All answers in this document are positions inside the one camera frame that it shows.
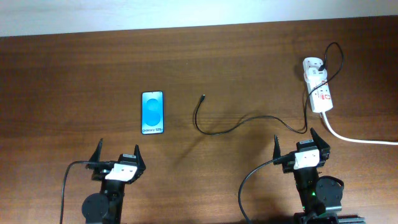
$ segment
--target power outlet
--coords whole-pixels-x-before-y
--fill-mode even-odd
[[[303,61],[304,80],[307,83],[308,93],[327,81],[326,69],[318,71],[323,64],[322,59],[308,57]],[[321,113],[333,108],[329,86],[326,83],[310,95],[311,109],[314,113]]]

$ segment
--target white cable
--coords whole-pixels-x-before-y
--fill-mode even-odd
[[[335,131],[331,128],[328,118],[326,117],[325,112],[321,112],[321,117],[323,118],[323,121],[325,122],[325,125],[328,127],[329,131],[332,133],[332,135],[345,140],[345,141],[350,141],[350,142],[356,142],[356,143],[368,143],[368,144],[386,144],[386,145],[391,145],[391,146],[398,146],[398,142],[387,142],[387,141],[370,141],[370,140],[358,140],[358,139],[349,139],[343,136],[340,136],[339,134],[335,133]]]

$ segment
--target blue smartphone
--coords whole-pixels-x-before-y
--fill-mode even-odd
[[[142,134],[162,134],[164,132],[163,92],[142,93]]]

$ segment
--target wooden table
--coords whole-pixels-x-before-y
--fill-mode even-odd
[[[303,126],[302,60],[323,57],[333,41],[346,55],[330,83],[336,132],[396,141],[398,17],[271,22],[233,26],[128,30],[8,37],[0,40],[0,222],[57,223],[67,165],[87,160],[104,138],[102,160],[132,153],[147,165],[126,186],[124,223],[235,223],[243,219],[238,187],[272,157],[310,133],[275,120],[251,121],[232,133],[205,136],[192,114],[206,94],[199,124],[231,127],[243,116],[271,114]],[[329,73],[340,55],[329,54]],[[141,93],[165,95],[165,133],[141,134]],[[344,180],[341,214],[369,223],[398,222],[398,147],[354,144],[333,137],[319,115],[308,122],[330,144],[322,175]],[[84,223],[81,204],[100,190],[76,166],[65,193],[64,223]],[[302,211],[292,174],[269,166],[243,190],[253,219]]]

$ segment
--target wall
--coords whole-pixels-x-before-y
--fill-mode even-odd
[[[0,36],[394,14],[396,0],[0,0]]]

